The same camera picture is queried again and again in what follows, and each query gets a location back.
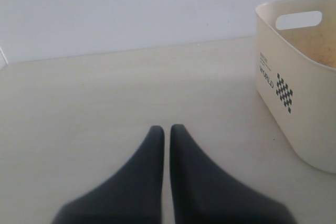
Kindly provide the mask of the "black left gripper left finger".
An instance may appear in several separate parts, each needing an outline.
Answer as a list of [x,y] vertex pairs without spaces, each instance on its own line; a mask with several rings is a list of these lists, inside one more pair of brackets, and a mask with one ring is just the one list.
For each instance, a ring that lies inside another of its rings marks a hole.
[[161,223],[164,131],[150,127],[133,156],[109,179],[65,204],[53,223]]

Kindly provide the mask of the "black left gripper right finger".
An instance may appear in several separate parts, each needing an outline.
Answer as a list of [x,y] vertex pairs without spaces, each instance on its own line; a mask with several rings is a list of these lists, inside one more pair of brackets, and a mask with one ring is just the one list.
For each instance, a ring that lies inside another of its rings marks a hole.
[[222,170],[186,127],[170,132],[170,180],[175,223],[292,223],[287,207]]

